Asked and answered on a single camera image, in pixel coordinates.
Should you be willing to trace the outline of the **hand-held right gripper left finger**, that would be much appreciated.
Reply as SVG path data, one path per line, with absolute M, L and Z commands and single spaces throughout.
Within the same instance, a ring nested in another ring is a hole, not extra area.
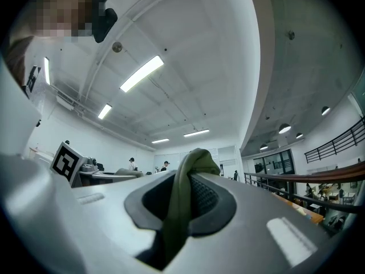
M 123 182 L 71 188 L 55 177 L 56 203 L 85 274 L 164 271 L 163 221 L 174 171 Z

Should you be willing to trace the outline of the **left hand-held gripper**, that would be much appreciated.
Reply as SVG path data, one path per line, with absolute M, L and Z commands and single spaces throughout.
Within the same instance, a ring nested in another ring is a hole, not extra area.
M 110 184 L 136 179 L 135 175 L 115 175 L 98 172 L 95 158 L 83 156 L 66 142 L 61 142 L 50 165 L 50 170 L 55 174 L 64 176 L 72 188 L 82 186 L 80 173 L 91 175 L 91 185 Z

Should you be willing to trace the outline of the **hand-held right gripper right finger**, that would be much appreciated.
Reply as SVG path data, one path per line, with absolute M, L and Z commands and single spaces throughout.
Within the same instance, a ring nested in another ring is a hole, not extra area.
M 315 274 L 334 253 L 337 237 L 273 194 L 200 173 L 226 189 L 236 212 L 220 231 L 189 237 L 168 265 L 168 274 Z

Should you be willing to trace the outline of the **pale green cloth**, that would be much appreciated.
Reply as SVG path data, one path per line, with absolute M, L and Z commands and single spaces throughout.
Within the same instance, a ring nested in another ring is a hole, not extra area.
M 173 175 L 158 184 L 150 183 L 134 190 L 124 201 L 124 208 L 135 226 L 156 233 L 152 248 L 140 255 L 154 267 L 164 268 L 185 244 L 192 219 L 189 174 L 196 172 L 220 174 L 206 149 L 192 150 Z

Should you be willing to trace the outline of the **dark framed glass windows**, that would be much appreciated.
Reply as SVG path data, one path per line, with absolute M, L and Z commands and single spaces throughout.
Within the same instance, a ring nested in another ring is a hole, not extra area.
M 290 150 L 282 151 L 264 158 L 254 159 L 257 174 L 286 175 L 295 174 Z

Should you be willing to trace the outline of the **white ceiling air conditioner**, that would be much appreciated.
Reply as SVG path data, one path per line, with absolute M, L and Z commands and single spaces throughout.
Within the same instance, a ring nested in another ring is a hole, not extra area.
M 60 95 L 56 96 L 56 101 L 64 108 L 68 109 L 69 111 L 72 111 L 74 109 L 74 105 L 72 104 L 72 102 L 65 100 Z

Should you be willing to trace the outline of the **black railing wooden handrail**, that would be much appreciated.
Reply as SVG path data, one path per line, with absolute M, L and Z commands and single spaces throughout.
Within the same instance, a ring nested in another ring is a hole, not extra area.
M 365 219 L 365 162 L 309 175 L 245 173 L 245 183 L 277 194 L 322 215 L 330 236 Z

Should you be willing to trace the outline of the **black balcony railing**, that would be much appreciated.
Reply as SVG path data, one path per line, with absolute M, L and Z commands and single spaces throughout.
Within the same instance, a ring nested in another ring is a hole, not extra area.
M 337 155 L 365 140 L 365 116 L 325 144 L 304 153 L 307 164 Z

